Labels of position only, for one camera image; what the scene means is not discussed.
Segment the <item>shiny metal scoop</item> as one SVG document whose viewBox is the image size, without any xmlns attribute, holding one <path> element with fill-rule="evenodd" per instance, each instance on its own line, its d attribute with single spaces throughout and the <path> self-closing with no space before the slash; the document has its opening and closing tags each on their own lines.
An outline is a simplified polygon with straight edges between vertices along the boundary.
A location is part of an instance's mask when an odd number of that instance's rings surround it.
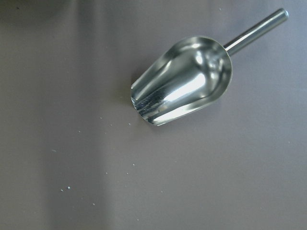
<svg viewBox="0 0 307 230">
<path fill-rule="evenodd" d="M 146 122 L 161 126 L 211 105 L 232 79 L 231 56 L 288 17 L 278 9 L 225 45 L 205 36 L 180 40 L 131 85 L 133 107 Z"/>
</svg>

